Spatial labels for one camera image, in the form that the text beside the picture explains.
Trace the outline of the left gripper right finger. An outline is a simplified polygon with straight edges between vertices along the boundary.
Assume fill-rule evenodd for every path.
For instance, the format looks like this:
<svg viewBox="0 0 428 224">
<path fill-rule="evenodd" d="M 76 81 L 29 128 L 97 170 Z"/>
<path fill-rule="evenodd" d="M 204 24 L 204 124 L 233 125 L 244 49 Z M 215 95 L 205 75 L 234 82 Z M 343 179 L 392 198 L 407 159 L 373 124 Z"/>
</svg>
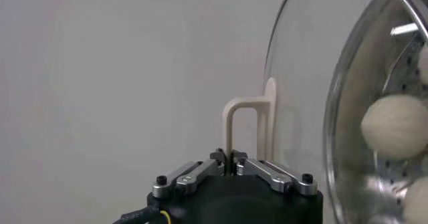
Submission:
<svg viewBox="0 0 428 224">
<path fill-rule="evenodd" d="M 318 192 L 318 183 L 310 173 L 300 174 L 270 160 L 249 158 L 238 150 L 232 150 L 230 161 L 235 175 L 255 175 L 273 191 L 288 193 L 293 190 L 301 195 L 316 195 Z"/>
</svg>

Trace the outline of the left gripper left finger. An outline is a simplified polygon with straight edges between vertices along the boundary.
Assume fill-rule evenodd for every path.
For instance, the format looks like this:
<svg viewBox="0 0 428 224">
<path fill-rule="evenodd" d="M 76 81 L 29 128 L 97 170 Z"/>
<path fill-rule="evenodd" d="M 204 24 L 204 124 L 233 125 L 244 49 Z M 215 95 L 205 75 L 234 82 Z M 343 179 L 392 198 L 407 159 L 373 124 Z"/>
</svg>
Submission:
<svg viewBox="0 0 428 224">
<path fill-rule="evenodd" d="M 226 162 L 223 149 L 217 148 L 207 160 L 190 161 L 168 175 L 159 175 L 152 185 L 152 195 L 158 199 L 167 199 L 176 189 L 191 195 L 208 176 L 223 176 Z"/>
</svg>

